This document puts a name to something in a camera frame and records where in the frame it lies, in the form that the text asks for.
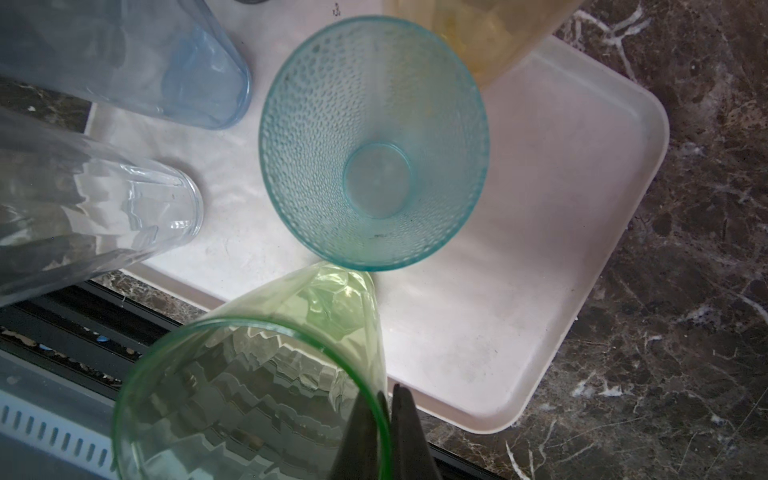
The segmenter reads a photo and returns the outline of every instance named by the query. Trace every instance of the green cup rim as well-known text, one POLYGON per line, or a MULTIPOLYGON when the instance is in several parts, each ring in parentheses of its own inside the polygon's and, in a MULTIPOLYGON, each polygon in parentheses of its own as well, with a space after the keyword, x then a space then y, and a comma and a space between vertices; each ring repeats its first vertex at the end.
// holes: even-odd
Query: green cup rim
POLYGON ((155 367, 155 363, 152 360, 161 358, 163 354, 166 354, 168 349, 179 339, 183 339, 191 333, 197 333, 201 330, 209 328, 219 329, 228 326, 254 326, 256 328, 271 330, 281 335, 289 336, 313 347, 315 350, 330 358, 337 366, 340 366, 342 369, 344 369, 344 371, 349 375, 353 382, 358 386, 359 391, 363 395, 363 398, 365 398, 365 400, 368 402, 368 406, 371 408, 371 412, 373 413, 373 418, 376 421, 376 427, 379 430, 379 451, 381 454, 379 464, 379 480, 391 479, 392 443, 389 435, 389 419, 385 408, 382 407, 373 392, 374 388, 368 384, 368 382, 365 380, 365 376, 357 372, 349 364, 349 362, 344 359, 343 356, 335 351, 333 347, 326 345, 310 334, 302 331, 301 329, 297 329, 295 326, 291 326, 288 322, 281 322, 280 319, 276 318, 275 316, 215 316, 206 318, 196 322, 188 323, 163 335, 157 342, 155 342, 155 344, 150 347, 149 351, 136 362, 136 365, 128 374, 125 382, 123 383, 123 386, 118 392, 118 398, 114 403, 111 442, 114 461, 118 465, 117 472, 119 478, 122 480, 128 480, 123 475, 123 465, 121 465, 120 462, 120 458, 122 456, 120 438, 122 436, 121 420, 124 413, 123 405, 125 402, 127 402, 127 398, 131 394, 131 390, 137 387, 137 384, 141 381, 141 377, 144 376, 146 371, 155 367))
POLYGON ((335 263, 336 265, 343 266, 351 270, 360 270, 363 272, 382 272, 386 270, 395 270, 398 268, 403 268, 404 266, 408 266, 408 265, 413 265, 414 263, 424 260, 425 258, 432 255, 434 252, 443 248, 445 244, 448 243, 458 233, 459 230, 461 230, 464 224, 467 223, 467 220, 469 219, 469 216, 472 214, 472 211, 475 209, 475 206, 477 206, 478 200, 480 200, 480 193, 482 193, 482 188, 483 188, 483 185, 485 184, 485 178, 488 173, 488 162, 489 162, 490 150, 491 150, 490 144, 491 144, 491 136, 490 136, 490 131, 488 130, 488 115, 485 112, 485 103, 483 103, 482 96, 480 95, 480 89, 478 88, 474 77, 472 77, 472 74, 469 72, 469 70, 467 69, 466 65, 461 60, 461 58, 459 58, 458 55, 442 39, 440 39, 440 37, 438 37, 431 31, 427 30, 426 28, 422 27, 421 25, 413 22, 409 22, 407 20, 403 20, 402 18, 395 18, 387 15, 360 15, 356 17, 345 18, 344 20, 332 23, 330 25, 327 25, 321 28, 320 30, 312 34, 308 39, 303 41, 301 45, 299 45, 293 52, 291 52, 291 54, 288 56, 288 59, 284 61, 283 65, 280 67, 280 70, 277 71, 275 78, 272 80, 272 84, 264 100, 264 106, 261 111, 261 119, 259 122, 259 165, 261 167, 261 177, 263 178, 264 186, 266 187, 266 193, 270 197, 270 202, 272 202, 272 205, 275 208, 277 215, 283 221, 283 225, 285 225, 288 228, 288 230, 293 234, 293 236, 299 242, 301 242, 302 245, 310 249, 318 257, 324 260, 327 260, 331 263, 335 263), (482 117, 483 124, 485 125, 485 129, 484 129, 485 139, 482 142, 483 148, 482 148, 482 151, 478 153, 478 157, 480 158, 480 161, 483 163, 483 165, 478 169, 478 182, 477 182, 477 185, 475 186, 475 190, 472 192, 472 195, 469 198, 469 202, 467 203, 467 207, 463 217, 454 224, 453 228, 449 230, 440 241, 435 242, 435 244, 432 245, 430 248, 423 250, 422 252, 417 253, 416 255, 411 255, 410 257, 406 257, 401 260, 397 260, 387 264, 376 264, 376 265, 366 265, 364 263, 350 262, 345 258, 329 255, 328 253, 323 252, 318 246, 316 246, 312 241, 310 241, 310 239, 305 238, 303 235, 301 235, 296 230, 296 228, 288 221, 285 214, 281 210, 280 202, 278 202, 277 200, 277 197, 273 189, 273 185, 270 182, 268 176, 264 174, 264 171, 265 171, 264 147, 263 147, 264 116, 266 115, 266 112, 267 112, 266 106, 269 104, 270 100, 273 98, 273 95, 275 93, 275 88, 278 83, 277 79, 282 78, 285 71, 293 64, 293 61, 295 60, 295 58, 299 54, 303 53, 306 49, 308 49, 310 47, 310 44, 313 41, 315 41, 317 38, 327 34, 330 31, 336 30, 342 25, 347 25, 349 23, 365 23, 365 22, 392 23, 392 24, 403 26, 403 27, 411 28, 413 30, 418 31, 425 37, 433 38, 438 48, 441 48, 449 57, 453 58, 454 62, 456 63, 457 70, 462 73, 462 75, 467 80, 467 83, 470 85, 474 85, 474 88, 470 89, 468 91, 468 94, 470 94, 474 98, 475 100, 474 103, 478 105, 478 112, 482 117))

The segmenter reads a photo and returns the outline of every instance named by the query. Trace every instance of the dark marble countertop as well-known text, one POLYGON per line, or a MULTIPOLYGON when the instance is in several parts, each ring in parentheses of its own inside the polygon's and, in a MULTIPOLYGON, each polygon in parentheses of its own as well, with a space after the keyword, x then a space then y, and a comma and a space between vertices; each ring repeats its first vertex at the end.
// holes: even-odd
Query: dark marble countertop
MULTIPOLYGON (((422 414, 428 439, 521 480, 768 478, 768 2, 597 0, 557 35, 659 97, 669 153, 523 416, 474 435, 422 414)), ((88 112, 7 80, 0 105, 88 112)))

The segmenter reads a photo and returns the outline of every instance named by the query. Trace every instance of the cup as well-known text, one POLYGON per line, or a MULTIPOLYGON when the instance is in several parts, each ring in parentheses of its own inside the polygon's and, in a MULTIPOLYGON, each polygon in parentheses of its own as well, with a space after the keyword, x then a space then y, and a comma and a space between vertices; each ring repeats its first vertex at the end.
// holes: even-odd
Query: cup
POLYGON ((251 73, 204 0, 4 0, 0 74, 211 130, 248 110, 251 73))
POLYGON ((122 480, 389 478, 368 273, 318 263, 169 333, 115 406, 122 480))
POLYGON ((184 245, 202 224, 186 174, 0 109, 0 306, 184 245))
POLYGON ((519 62, 584 0, 384 0, 384 12, 435 32, 480 88, 519 62))
POLYGON ((442 247, 477 203, 488 122, 448 46, 397 18, 350 18, 291 54, 264 104, 270 199, 313 252, 391 270, 442 247))

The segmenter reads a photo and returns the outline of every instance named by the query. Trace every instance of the green plastic cup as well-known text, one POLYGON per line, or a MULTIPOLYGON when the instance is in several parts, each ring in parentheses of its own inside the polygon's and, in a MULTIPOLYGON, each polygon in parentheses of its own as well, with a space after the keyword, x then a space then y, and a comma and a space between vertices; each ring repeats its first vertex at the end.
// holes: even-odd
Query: green plastic cup
POLYGON ((112 442, 123 480, 389 478, 388 424, 371 277, 318 263, 152 346, 112 442))

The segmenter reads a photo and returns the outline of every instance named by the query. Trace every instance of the light blue plastic cup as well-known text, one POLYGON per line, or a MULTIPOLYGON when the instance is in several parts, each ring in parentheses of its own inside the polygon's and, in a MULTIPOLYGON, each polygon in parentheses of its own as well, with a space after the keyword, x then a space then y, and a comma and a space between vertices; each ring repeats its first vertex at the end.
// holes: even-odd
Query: light blue plastic cup
POLYGON ((355 270, 410 265, 477 203, 488 122, 461 60, 397 18, 357 17, 310 37, 278 72, 259 132, 277 213, 304 245, 355 270))

